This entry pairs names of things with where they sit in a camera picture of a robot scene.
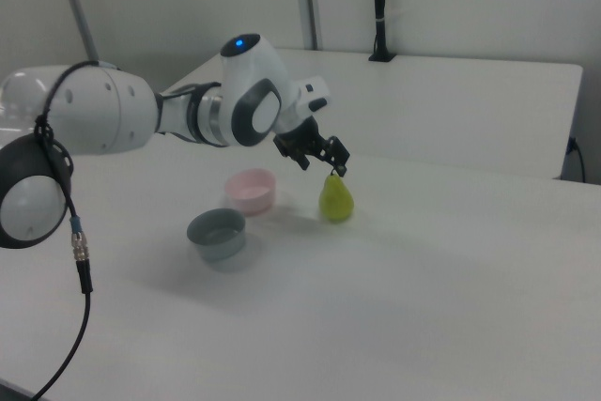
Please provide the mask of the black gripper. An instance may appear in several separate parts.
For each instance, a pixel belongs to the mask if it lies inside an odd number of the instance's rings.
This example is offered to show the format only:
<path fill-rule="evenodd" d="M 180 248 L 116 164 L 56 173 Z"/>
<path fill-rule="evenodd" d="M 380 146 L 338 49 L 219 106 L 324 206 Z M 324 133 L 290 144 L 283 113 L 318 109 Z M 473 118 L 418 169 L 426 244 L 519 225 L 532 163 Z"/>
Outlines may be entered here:
<path fill-rule="evenodd" d="M 313 116 L 303 120 L 293 131 L 276 134 L 273 143 L 283 157 L 291 159 L 302 170 L 310 165 L 308 157 L 315 157 L 329 164 L 337 175 L 347 172 L 350 153 L 338 137 L 331 136 L 326 140 L 321 136 Z"/>

